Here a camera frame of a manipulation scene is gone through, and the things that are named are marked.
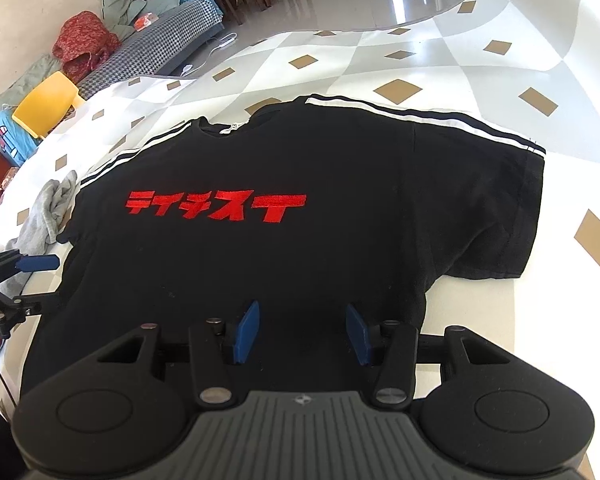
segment tiled floor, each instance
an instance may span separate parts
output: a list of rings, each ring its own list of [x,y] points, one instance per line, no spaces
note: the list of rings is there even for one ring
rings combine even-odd
[[[290,30],[369,30],[389,28],[413,20],[429,18],[442,10],[458,4],[460,0],[273,0],[272,7],[260,11],[250,1],[242,4],[240,12],[244,23],[225,20],[222,37],[230,32],[238,35],[237,41],[222,50],[216,50],[205,66],[194,72],[195,78],[224,61],[236,52],[256,41],[268,38],[279,32]],[[199,48],[187,62],[173,73],[180,75],[182,67],[192,64],[197,67],[204,63],[217,41]]]

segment white logo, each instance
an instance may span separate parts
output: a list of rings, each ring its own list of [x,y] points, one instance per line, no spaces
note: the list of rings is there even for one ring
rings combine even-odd
[[[300,404],[300,406],[305,406],[307,405],[309,402],[311,402],[313,399],[311,397],[309,397],[307,394],[302,394],[302,395],[298,395],[295,399],[294,402],[297,402],[298,404]]]

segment yellow chair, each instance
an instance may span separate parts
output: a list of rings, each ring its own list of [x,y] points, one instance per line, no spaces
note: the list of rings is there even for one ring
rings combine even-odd
[[[34,139],[45,138],[73,105],[84,104],[74,85],[62,72],[55,72],[36,86],[13,113],[13,120]]]

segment gray ribbed panel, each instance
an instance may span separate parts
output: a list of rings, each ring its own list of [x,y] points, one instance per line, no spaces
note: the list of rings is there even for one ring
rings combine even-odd
[[[445,462],[408,416],[373,410],[355,392],[308,396],[301,404],[304,394],[251,392],[237,408],[200,416],[176,451],[124,480],[493,478]],[[574,471],[543,479],[582,480]]]

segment white cable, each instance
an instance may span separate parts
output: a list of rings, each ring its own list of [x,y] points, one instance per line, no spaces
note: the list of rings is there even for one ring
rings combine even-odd
[[[211,57],[211,55],[218,49],[220,48],[224,48],[230,44],[232,44],[236,39],[238,38],[238,34],[236,34],[235,32],[232,32],[231,34],[227,34],[224,38],[221,38],[220,40],[220,44],[218,44],[218,46],[215,46],[211,49],[211,52],[208,54],[208,56],[206,56],[205,62],[200,65],[199,67],[193,68],[192,65],[187,65],[182,69],[182,74],[180,75],[180,77],[184,77],[187,76],[193,72],[195,72],[196,70],[201,69],[203,66],[206,65],[206,62],[209,61],[209,58]]]

